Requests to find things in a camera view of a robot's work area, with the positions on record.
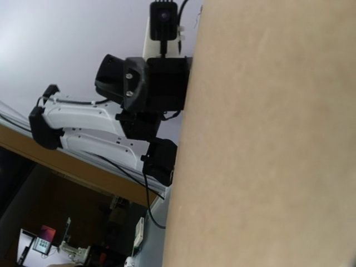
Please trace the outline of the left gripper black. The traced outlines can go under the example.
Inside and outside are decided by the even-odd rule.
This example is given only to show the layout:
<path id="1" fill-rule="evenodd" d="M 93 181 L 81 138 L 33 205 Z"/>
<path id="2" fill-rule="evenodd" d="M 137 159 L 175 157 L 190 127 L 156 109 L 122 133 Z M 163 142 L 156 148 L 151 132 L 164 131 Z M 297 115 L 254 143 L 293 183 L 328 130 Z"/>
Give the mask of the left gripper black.
<path id="1" fill-rule="evenodd" d="M 107 54 L 95 78 L 96 92 L 132 113 L 182 111 L 191 57 L 128 57 Z"/>

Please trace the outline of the brown backing board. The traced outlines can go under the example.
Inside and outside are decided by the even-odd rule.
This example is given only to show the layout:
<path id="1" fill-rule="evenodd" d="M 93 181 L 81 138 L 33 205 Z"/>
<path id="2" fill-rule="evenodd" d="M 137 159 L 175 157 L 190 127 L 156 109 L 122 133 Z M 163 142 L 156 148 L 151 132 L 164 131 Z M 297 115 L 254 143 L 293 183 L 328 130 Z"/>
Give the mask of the brown backing board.
<path id="1" fill-rule="evenodd" d="M 355 2 L 205 1 L 163 266 L 355 265 Z"/>

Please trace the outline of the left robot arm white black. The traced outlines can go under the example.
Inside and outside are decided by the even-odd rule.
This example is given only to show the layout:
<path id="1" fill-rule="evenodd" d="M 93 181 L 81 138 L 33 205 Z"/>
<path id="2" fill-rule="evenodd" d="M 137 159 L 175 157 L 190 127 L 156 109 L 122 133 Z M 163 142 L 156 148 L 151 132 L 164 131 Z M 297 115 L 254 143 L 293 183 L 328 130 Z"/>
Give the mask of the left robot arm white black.
<path id="1" fill-rule="evenodd" d="M 106 55 L 95 78 L 102 100 L 62 98 L 49 85 L 29 114 L 32 137 L 46 149 L 87 152 L 169 186 L 177 145 L 159 127 L 184 109 L 191 65 L 190 57 Z"/>

